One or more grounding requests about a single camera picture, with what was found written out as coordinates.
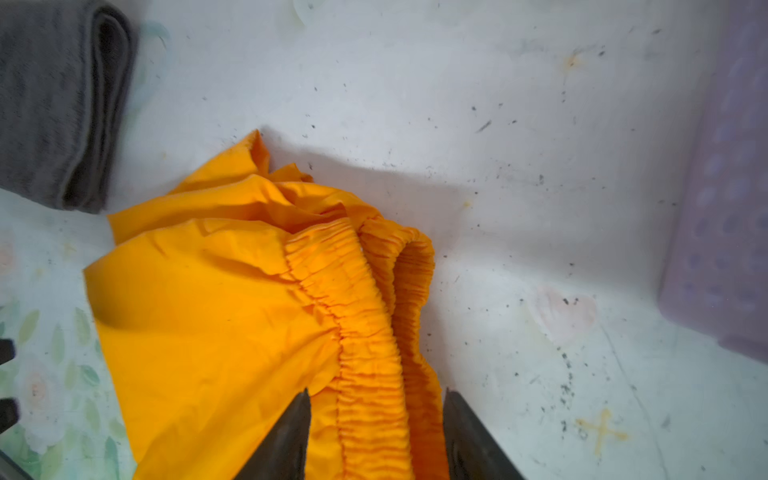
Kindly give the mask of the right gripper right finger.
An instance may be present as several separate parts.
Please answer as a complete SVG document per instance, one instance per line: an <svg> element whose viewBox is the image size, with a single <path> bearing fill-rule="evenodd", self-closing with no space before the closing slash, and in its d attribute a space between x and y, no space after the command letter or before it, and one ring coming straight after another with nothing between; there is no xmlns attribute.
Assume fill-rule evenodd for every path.
<svg viewBox="0 0 768 480"><path fill-rule="evenodd" d="M443 430L451 480L524 480L458 391L446 390Z"/></svg>

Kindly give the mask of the lilac perforated plastic basket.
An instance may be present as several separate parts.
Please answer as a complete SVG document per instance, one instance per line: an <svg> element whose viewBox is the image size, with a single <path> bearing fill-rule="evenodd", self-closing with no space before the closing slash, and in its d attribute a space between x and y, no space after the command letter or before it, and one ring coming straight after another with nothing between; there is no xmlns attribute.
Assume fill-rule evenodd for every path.
<svg viewBox="0 0 768 480"><path fill-rule="evenodd" d="M732 1L660 289L669 321L767 360L767 4Z"/></svg>

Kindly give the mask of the grey terry towel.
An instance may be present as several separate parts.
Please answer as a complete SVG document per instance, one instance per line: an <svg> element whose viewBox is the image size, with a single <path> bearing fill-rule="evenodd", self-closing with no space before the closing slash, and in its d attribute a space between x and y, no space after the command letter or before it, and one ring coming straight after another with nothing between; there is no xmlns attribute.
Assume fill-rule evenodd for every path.
<svg viewBox="0 0 768 480"><path fill-rule="evenodd" d="M108 1L1 4L1 187L51 209L106 204L136 53Z"/></svg>

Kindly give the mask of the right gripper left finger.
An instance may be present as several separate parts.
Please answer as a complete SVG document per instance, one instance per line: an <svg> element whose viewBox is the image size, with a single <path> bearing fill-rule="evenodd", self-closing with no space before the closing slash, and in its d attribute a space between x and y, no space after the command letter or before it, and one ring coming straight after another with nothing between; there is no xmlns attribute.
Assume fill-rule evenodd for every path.
<svg viewBox="0 0 768 480"><path fill-rule="evenodd" d="M235 480L304 480L311 424L308 390L298 393Z"/></svg>

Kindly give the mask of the orange garment with drawstring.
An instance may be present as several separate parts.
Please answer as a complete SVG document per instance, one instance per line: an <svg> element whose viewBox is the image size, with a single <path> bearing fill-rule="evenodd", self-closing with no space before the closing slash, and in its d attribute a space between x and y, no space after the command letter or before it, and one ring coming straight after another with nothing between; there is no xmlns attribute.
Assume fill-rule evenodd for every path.
<svg viewBox="0 0 768 480"><path fill-rule="evenodd" d="M445 479L430 239L252 132L113 214L84 272L139 479L231 479L307 392L309 479Z"/></svg>

